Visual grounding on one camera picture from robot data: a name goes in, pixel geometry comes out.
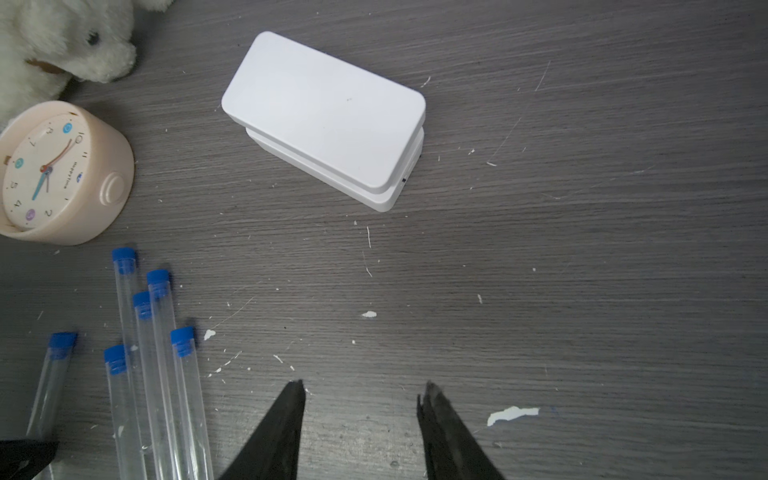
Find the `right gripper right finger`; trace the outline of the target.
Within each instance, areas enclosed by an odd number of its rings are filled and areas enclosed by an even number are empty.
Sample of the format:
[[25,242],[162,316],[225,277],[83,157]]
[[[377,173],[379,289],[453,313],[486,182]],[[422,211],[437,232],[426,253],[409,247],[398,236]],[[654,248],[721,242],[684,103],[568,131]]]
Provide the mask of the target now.
[[441,388],[428,381],[417,400],[429,480],[495,479],[505,477],[482,450]]

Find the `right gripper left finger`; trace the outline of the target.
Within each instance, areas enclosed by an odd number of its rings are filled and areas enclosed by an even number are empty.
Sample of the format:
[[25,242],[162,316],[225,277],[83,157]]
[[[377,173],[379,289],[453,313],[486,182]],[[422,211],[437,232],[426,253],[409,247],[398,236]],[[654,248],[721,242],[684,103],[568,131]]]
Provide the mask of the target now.
[[303,382],[288,382],[220,479],[296,479],[305,402]]

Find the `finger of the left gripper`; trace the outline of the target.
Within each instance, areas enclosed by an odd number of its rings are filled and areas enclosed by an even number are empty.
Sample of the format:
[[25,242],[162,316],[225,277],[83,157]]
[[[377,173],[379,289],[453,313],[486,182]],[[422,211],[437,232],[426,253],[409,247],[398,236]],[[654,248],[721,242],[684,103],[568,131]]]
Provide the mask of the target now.
[[54,459],[59,443],[41,440],[0,442],[1,480],[30,480]]

